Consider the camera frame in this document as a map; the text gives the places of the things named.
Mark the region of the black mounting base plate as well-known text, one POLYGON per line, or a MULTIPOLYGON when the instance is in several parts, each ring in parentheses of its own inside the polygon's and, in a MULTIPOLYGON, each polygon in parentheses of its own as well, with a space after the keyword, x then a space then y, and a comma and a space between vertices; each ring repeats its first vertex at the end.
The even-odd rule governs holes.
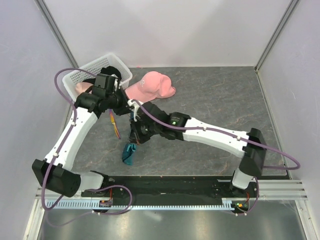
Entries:
POLYGON ((240 189, 232 186, 231 176, 106 176, 102 182, 102 187, 112 187, 108 190, 99 190, 93 192, 84 190, 82 197, 112 197, 121 198, 127 195, 126 190, 116 189, 114 185, 120 185, 121 188, 127 187, 133 196, 160 196, 169 194, 186 194, 188 196, 208 196, 217 198, 254 198, 257 196, 257 183, 251 181, 246 189, 240 189))

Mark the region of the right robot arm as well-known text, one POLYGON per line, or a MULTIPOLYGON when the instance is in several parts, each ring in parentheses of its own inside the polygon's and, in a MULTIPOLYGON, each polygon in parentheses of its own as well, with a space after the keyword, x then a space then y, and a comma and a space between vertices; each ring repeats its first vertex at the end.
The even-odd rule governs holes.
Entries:
POLYGON ((160 135, 167 140, 205 144, 240 158, 229 184, 233 196, 242 196, 251 180, 261 176, 267 148, 258 129, 245 132, 217 127, 180 112, 167 114, 151 102, 130 99, 127 104, 133 112, 132 137, 139 144, 160 135))

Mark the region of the black cloth in basket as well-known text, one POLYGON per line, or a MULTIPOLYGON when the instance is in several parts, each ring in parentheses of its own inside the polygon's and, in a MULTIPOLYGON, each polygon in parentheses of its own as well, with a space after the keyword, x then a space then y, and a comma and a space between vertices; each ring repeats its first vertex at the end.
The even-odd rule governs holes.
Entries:
POLYGON ((113 67, 113 66, 107 66, 107 67, 103 67, 101 70, 100 70, 100 73, 101 74, 105 74, 105 75, 116 75, 116 77, 119 79, 119 80, 122 80, 122 75, 121 75, 121 72, 113 67))

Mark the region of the teal satin napkin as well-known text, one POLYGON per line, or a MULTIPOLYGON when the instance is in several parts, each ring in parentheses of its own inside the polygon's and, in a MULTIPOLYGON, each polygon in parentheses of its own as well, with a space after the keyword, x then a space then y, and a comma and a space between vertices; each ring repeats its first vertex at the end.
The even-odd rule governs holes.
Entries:
POLYGON ((133 143, 127 143, 122 151, 122 162, 128 166, 132 166, 134 162, 134 154, 137 150, 137 146, 133 143))

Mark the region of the aluminium frame rail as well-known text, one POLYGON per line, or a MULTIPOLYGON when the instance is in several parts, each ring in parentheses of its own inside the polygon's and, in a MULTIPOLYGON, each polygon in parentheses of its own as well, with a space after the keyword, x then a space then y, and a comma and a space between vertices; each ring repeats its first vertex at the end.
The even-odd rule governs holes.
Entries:
POLYGON ((307 200, 301 180, 259 180, 259 199, 264 201, 307 200))

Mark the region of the pink baseball cap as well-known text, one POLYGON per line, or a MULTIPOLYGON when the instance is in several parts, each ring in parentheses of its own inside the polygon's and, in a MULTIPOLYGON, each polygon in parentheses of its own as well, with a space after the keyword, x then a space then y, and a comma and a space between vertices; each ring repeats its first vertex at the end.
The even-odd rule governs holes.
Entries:
POLYGON ((167 75, 150 71, 140 81, 129 86, 125 93, 129 100, 135 99, 146 103, 154 99, 170 98, 176 93, 176 89, 167 75))

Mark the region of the pink cloth in basket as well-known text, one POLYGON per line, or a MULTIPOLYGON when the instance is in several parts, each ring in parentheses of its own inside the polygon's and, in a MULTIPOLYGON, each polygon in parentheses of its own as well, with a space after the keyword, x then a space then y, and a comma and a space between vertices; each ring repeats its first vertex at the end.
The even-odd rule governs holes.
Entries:
POLYGON ((86 90, 88 90, 90 87, 92 87, 92 83, 88 82, 79 82, 75 85, 75 92, 76 96, 79 96, 80 94, 84 93, 86 90))

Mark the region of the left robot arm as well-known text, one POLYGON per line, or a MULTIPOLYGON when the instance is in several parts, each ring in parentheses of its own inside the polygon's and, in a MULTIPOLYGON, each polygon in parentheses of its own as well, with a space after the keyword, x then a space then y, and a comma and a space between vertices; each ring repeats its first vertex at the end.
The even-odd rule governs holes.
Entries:
POLYGON ((72 107, 72 115, 52 150, 43 160, 35 159, 32 171, 42 186, 41 195, 45 190, 50 190, 62 197, 73 197, 80 190, 90 190, 99 197, 106 196, 110 191, 110 185, 104 181, 100 173, 92 172, 81 175, 71 171, 75 157, 92 126, 97 122, 103 109, 100 108, 102 98, 92 96, 85 101, 77 92, 77 84, 70 79, 70 74, 63 77, 62 83, 67 94, 63 98, 72 107))

